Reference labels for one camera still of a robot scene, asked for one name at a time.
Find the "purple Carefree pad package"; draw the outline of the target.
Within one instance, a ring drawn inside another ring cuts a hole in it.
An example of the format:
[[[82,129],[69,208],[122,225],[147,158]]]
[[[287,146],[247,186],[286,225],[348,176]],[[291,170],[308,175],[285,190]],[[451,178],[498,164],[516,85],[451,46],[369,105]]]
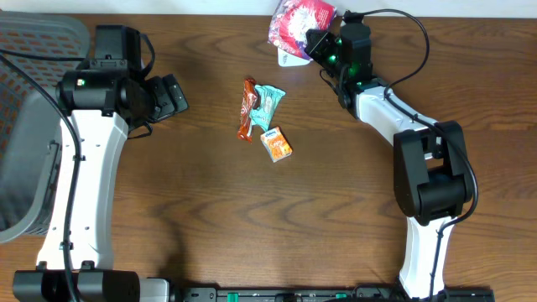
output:
[[[268,41],[284,52],[311,60],[306,54],[306,32],[327,30],[336,16],[336,7],[321,0],[281,0],[268,29]]]

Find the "teal wipes packet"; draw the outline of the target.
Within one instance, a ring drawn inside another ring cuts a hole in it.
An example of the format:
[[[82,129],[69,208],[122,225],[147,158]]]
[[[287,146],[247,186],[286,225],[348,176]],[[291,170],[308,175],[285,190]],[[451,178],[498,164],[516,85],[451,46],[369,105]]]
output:
[[[252,119],[252,125],[258,125],[267,132],[276,108],[286,92],[273,86],[256,85],[254,88],[260,97],[260,104],[250,112],[249,116]]]

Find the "red snack wrapper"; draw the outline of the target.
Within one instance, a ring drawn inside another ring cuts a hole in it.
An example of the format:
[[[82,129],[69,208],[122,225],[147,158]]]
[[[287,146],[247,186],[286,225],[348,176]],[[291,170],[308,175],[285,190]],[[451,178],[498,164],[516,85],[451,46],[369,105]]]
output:
[[[243,84],[242,105],[239,129],[237,137],[249,143],[252,142],[250,112],[258,106],[258,93],[255,90],[257,82],[253,78],[247,78]]]

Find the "orange tissue pack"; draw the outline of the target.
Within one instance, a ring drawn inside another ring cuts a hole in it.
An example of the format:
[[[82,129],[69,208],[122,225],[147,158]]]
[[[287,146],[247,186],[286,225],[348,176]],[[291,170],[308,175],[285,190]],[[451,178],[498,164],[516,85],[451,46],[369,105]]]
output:
[[[285,159],[293,153],[293,149],[281,132],[280,127],[268,130],[260,136],[260,139],[273,163]]]

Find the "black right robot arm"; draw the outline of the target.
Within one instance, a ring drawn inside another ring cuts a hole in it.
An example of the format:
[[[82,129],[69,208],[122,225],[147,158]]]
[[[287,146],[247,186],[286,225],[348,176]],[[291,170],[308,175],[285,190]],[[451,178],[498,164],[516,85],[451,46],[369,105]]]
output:
[[[477,179],[461,126],[423,116],[373,74],[371,30],[348,21],[338,34],[310,29],[306,54],[322,66],[340,106],[393,148],[394,195],[407,221],[399,285],[404,299],[447,301],[443,268],[451,232],[477,204]]]

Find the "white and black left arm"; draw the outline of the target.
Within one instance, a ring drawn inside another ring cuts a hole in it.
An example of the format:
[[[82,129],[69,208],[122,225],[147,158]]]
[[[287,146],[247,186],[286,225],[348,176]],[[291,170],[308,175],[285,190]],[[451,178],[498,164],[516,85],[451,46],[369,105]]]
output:
[[[1,239],[42,234],[35,267],[13,276],[20,301],[178,301],[162,278],[113,267],[112,202],[124,144],[188,108],[172,75],[151,76],[145,34],[123,25],[96,28],[93,55],[53,87],[31,81],[2,145]]]

